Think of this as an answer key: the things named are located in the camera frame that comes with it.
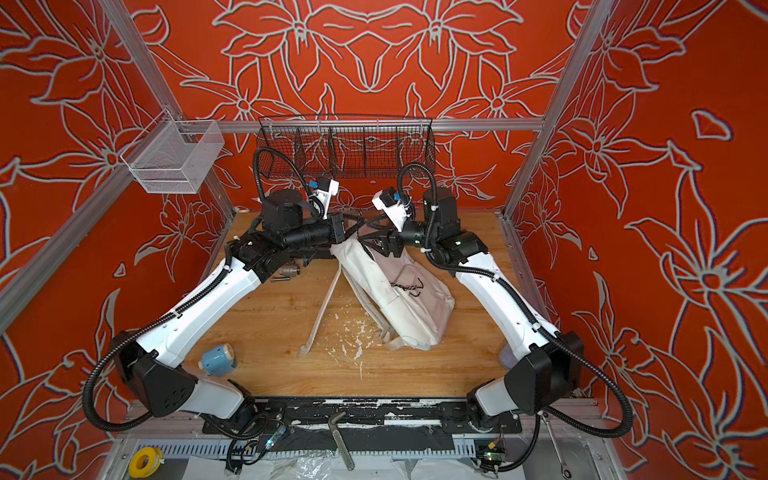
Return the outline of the white backpack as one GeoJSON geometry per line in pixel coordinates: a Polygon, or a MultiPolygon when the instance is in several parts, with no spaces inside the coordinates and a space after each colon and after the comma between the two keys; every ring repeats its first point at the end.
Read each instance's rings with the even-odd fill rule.
{"type": "Polygon", "coordinates": [[[391,350],[405,346],[427,351],[441,343],[455,306],[448,287],[404,251],[396,257],[373,252],[353,237],[330,247],[337,271],[321,304],[307,342],[307,354],[340,278],[380,328],[379,339],[391,350]]]}

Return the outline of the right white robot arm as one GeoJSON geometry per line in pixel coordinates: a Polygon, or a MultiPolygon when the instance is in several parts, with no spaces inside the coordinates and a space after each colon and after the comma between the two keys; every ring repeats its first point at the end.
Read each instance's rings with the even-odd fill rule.
{"type": "Polygon", "coordinates": [[[585,358],[581,338],[561,333],[546,320],[505,277],[481,239],[462,229],[455,197],[438,186],[425,164],[402,166],[395,187],[378,192],[374,206],[391,224],[363,236],[362,243],[385,256],[398,256],[407,246],[419,248],[433,267],[450,273],[473,294],[511,349],[515,362],[506,374],[467,395],[477,421],[506,412],[546,413],[600,438],[631,431],[634,414],[626,394],[585,358]],[[593,373],[616,398],[621,409],[616,426],[588,425],[554,407],[575,390],[582,370],[593,373]]]}

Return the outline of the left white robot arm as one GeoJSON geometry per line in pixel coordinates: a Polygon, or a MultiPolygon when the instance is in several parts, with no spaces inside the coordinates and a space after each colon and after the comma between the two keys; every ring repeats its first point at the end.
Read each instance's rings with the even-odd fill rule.
{"type": "Polygon", "coordinates": [[[203,337],[237,302],[268,281],[293,259],[311,260],[352,237],[364,224],[357,217],[333,212],[330,202],[339,183],[327,176],[305,179],[297,165],[282,152],[262,147],[253,157],[256,185],[263,185],[260,160],[267,155],[293,171],[300,189],[258,193],[261,213],[242,235],[225,246],[223,260],[180,302],[151,324],[133,333],[116,335],[109,350],[96,363],[82,389],[86,420],[105,432],[123,432],[152,419],[183,411],[199,415],[206,426],[230,439],[254,437],[256,408],[252,395],[236,383],[200,378],[182,363],[203,337]],[[96,386],[104,370],[115,366],[125,386],[146,408],[142,416],[116,423],[97,410],[96,386]]]}

